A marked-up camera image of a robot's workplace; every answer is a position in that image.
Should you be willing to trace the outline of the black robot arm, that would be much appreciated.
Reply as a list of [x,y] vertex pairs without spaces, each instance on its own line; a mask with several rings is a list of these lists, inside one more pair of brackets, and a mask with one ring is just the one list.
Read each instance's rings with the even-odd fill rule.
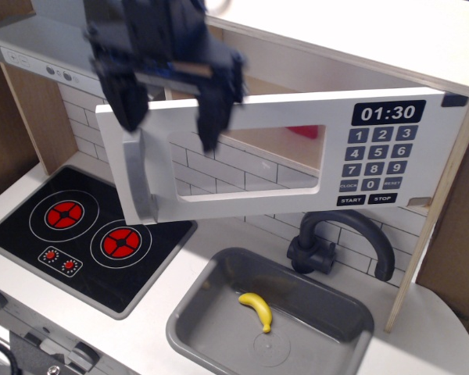
[[228,129],[245,95],[245,57],[216,39],[203,1],[107,2],[114,19],[87,21],[92,69],[123,129],[134,132],[148,110],[150,87],[194,95],[205,153]]

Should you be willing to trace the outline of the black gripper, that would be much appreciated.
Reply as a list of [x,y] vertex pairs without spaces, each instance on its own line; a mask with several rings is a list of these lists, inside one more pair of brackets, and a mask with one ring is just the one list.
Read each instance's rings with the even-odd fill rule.
[[214,37],[202,16],[130,12],[120,21],[91,22],[85,32],[102,92],[119,124],[134,132],[148,111],[155,86],[197,95],[197,129],[204,152],[217,148],[235,103],[242,103],[243,55]]

